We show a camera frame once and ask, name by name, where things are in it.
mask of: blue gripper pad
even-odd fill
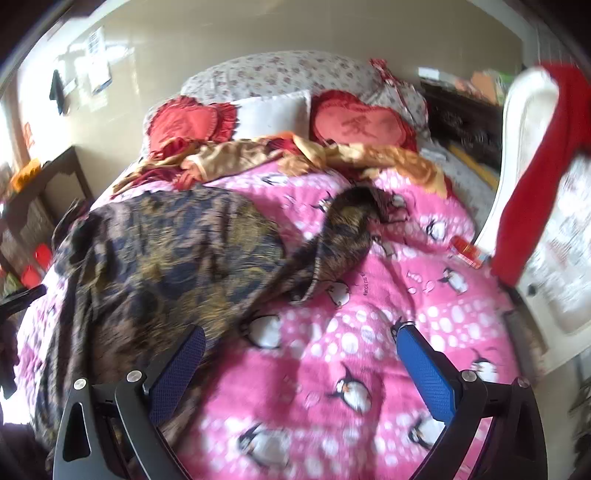
[[[152,425],[158,426],[173,415],[203,358],[205,344],[203,329],[195,328],[152,387],[149,415]]]
[[[398,356],[435,420],[446,425],[456,412],[454,391],[417,342],[411,329],[402,327],[396,340]]]

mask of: white pillow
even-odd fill
[[[269,97],[251,97],[232,102],[238,121],[232,138],[257,138],[290,131],[308,138],[310,132],[309,90]]]

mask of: red packet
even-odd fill
[[[461,236],[454,235],[449,241],[449,248],[472,268],[479,269],[488,258],[478,247],[468,243]]]

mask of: silver bolt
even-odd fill
[[[521,388],[529,388],[530,381],[527,380],[527,378],[525,378],[525,377],[518,377],[517,378],[517,385],[519,385]]]
[[[142,372],[139,370],[132,370],[127,374],[127,381],[130,383],[137,382],[140,378],[142,378]]]
[[[476,381],[476,374],[472,371],[472,370],[463,370],[462,371],[462,378],[466,381],[466,382],[475,382]]]
[[[86,386],[86,380],[79,378],[74,382],[74,390],[82,390]]]

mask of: penguin print blanket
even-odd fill
[[[487,381],[518,375],[501,319],[508,298],[487,267],[474,270],[447,250],[451,236],[474,234],[460,202],[392,171],[373,183],[391,201],[388,221],[370,225],[368,254],[299,306],[257,304],[225,345],[176,447],[193,478],[409,478],[443,425],[397,357],[390,327],[399,320],[415,321],[459,369]],[[289,178],[269,163],[210,186],[249,198],[278,225],[289,255],[320,232],[350,183],[334,172]],[[173,187],[158,181],[114,201],[146,190]],[[31,411],[67,286],[53,270],[44,283],[48,294],[28,309],[18,337],[17,381]],[[457,479],[469,477],[488,427],[483,420]]]

